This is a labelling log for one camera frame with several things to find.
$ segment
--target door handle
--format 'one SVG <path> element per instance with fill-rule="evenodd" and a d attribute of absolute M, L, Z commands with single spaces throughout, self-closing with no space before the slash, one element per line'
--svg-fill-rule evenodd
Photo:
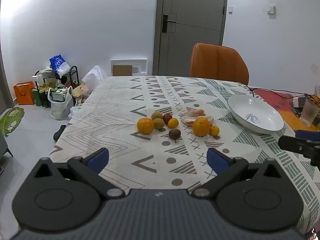
<path fill-rule="evenodd" d="M 163 15 L 163 20 L 162 20 L 162 32 L 163 33 L 167 33 L 168 23 L 176 23 L 176 22 L 168 20 L 168 15 L 164 14 Z"/>

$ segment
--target blue plastic bag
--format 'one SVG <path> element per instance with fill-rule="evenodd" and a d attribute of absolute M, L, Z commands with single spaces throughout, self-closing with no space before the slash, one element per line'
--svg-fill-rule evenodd
<path fill-rule="evenodd" d="M 51 63 L 51 68 L 53 69 L 53 71 L 55 71 L 60 77 L 62 77 L 63 75 L 67 74 L 68 71 L 70 70 L 70 66 L 67 62 L 65 62 L 65 60 L 63 59 L 63 57 L 61 57 L 61 55 L 58 56 L 54 56 L 52 57 L 50 60 Z"/>

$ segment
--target ribbed gray surface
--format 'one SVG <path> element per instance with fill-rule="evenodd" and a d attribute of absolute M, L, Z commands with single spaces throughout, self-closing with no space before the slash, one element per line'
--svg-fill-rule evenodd
<path fill-rule="evenodd" d="M 42 235 L 26 230 L 14 240 L 295 240 L 294 230 L 277 234 L 248 233 L 225 222 L 207 200 L 186 190 L 131 190 L 120 200 L 108 201 L 101 212 L 81 228 Z"/>

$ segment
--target wrapped pink food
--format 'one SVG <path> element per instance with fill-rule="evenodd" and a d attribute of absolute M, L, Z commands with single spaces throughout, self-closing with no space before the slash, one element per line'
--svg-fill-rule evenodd
<path fill-rule="evenodd" d="M 199 117 L 207 118 L 209 120 L 209 122 L 214 125 L 213 117 L 212 116 L 206 116 L 206 115 L 205 116 L 198 116 L 198 117 L 182 116 L 181 117 L 181 122 L 183 122 L 185 125 L 191 126 L 193 124 L 193 122 Z"/>
<path fill-rule="evenodd" d="M 201 116 L 201 115 L 205 115 L 203 109 L 189 109 L 189 110 L 182 111 L 180 113 L 180 116 L 198 117 L 198 116 Z"/>

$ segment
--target bowl rim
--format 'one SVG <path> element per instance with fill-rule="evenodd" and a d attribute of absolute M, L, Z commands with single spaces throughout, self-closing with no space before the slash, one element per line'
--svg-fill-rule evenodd
<path fill-rule="evenodd" d="M 234 111 L 234 109 L 230 106 L 230 104 L 229 104 L 229 99 L 230 99 L 231 97 L 236 97 L 236 96 L 238 96 L 238 97 L 239 97 L 239 96 L 246 96 L 246 97 L 254 98 L 254 100 L 256 100 L 256 101 L 257 101 L 257 100 L 260 100 L 260 99 L 258 99 L 258 98 L 256 98 L 256 97 L 252 97 L 252 96 L 249 96 L 249 95 L 232 95 L 232 96 L 230 96 L 230 97 L 228 98 L 227 103 L 228 103 L 228 106 L 229 106 L 230 110 L 232 110 L 231 112 L 234 112 L 234 113 L 236 113 L 236 111 Z M 254 124 L 254 123 L 251 123 L 251 122 L 247 121 L 246 119 L 244 119 L 244 118 L 243 118 L 242 116 L 240 116 L 239 114 L 237 114 L 237 113 L 236 113 L 236 114 L 237 114 L 241 119 L 243 119 L 246 123 L 248 123 L 248 124 L 250 124 L 250 125 L 254 125 L 254 126 L 256 126 L 256 127 L 260 128 L 260 129 L 266 130 L 266 131 L 278 132 L 278 131 L 280 131 L 280 130 L 282 130 L 282 129 L 284 128 L 284 120 L 283 120 L 281 114 L 279 114 L 279 112 L 278 112 L 276 109 L 274 109 L 273 107 L 272 107 L 272 109 L 275 110 L 275 111 L 278 113 L 278 115 L 281 117 L 281 120 L 282 120 L 282 122 L 283 122 L 282 127 L 281 127 L 280 129 L 278 129 L 278 130 L 271 130 L 271 129 L 263 128 L 263 127 L 261 127 L 261 126 L 258 126 L 258 125 Z"/>

